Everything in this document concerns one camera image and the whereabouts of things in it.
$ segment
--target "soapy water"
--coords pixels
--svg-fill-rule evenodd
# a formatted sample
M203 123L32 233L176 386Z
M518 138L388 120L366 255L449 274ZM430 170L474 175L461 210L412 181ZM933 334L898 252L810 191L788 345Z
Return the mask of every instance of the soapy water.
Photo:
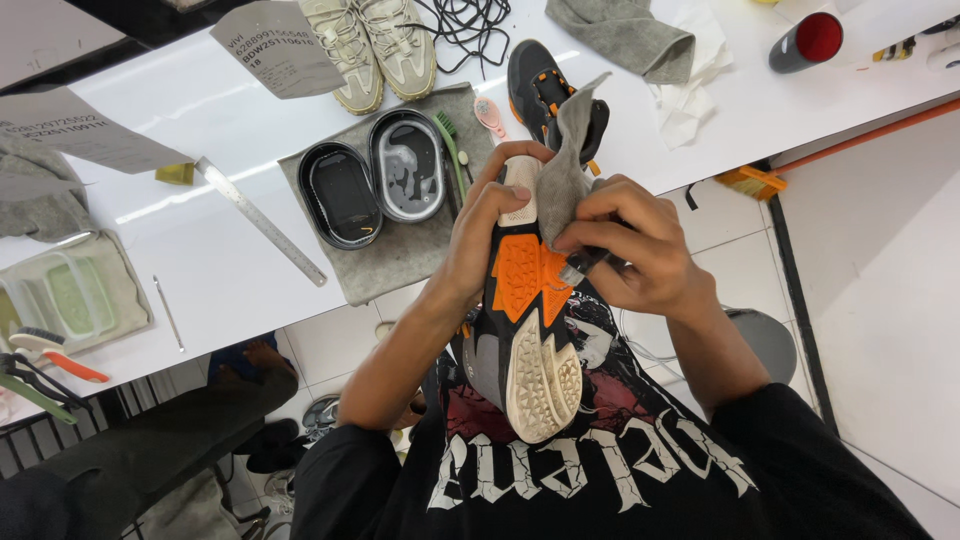
M439 141L424 128L421 122L400 120L384 132L378 145L387 206L410 219L429 214L441 202Z

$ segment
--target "person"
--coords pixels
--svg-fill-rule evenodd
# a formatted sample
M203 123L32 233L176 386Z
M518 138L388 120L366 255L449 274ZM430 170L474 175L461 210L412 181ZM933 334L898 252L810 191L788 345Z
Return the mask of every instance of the person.
M553 156L535 142L493 151L445 261L348 381L339 427L300 462L292 538L928 537L793 390L771 383L670 201L620 175L554 243L630 263L600 263L564 307L579 409L548 440L520 440L469 385L457 339L444 350L481 297L498 216L531 198L494 181L518 155ZM709 424L639 368L610 306L666 317ZM427 409L401 466L383 433L419 387Z
M0 481L0 538L110 540L237 448L297 393L272 334L211 355L185 392Z

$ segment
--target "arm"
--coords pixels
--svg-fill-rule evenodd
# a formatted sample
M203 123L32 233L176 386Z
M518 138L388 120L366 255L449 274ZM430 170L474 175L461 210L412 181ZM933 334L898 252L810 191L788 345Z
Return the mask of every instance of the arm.
M520 155L541 161L553 158L553 152L532 141L507 142L493 150L453 225L446 259L347 382L340 397L340 425L391 429L467 312L479 302L493 225L501 213L522 209L530 200L525 187L495 181L504 161Z
M611 221L614 213L631 227ZM690 258L672 202L615 175L578 205L576 217L554 247L603 247L631 263L614 269L601 262L590 282L611 306L666 317L690 392L705 414L770 383L720 307L713 276Z

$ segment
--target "black pants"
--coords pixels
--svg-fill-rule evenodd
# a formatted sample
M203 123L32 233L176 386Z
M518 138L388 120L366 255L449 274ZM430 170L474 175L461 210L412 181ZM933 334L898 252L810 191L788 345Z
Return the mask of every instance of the black pants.
M119 538L166 494L212 466L297 392L285 369L262 383L221 382L181 394L70 447L35 468L67 481L70 538Z

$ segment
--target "broom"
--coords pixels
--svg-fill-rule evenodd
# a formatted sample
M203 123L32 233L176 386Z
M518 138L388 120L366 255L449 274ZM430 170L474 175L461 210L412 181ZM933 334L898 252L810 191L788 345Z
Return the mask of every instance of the broom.
M863 135L855 136L850 140L845 140L843 142L834 144L833 146L825 148L819 152L814 152L805 158L800 158L799 160L791 161L786 165L781 165L776 169L770 170L769 172L763 172L756 167L752 167L751 165L744 165L738 169L719 174L713 177L713 179L720 184L732 187L733 189L749 195L759 201L769 201L771 197L786 189L786 182L777 178L777 175L779 174L792 171L793 169L796 169L801 165L806 165L811 161L825 158L826 156L836 154L841 150L852 148L857 144L867 142L868 140L874 140L875 138L891 134L895 131L902 130L903 128L908 128L910 126L919 124L924 120L936 118L937 116L941 116L958 109L960 109L960 98L948 101L942 105L938 105L933 109L917 112L916 114L907 116L901 120L897 120L892 124L887 124L886 126L881 126Z

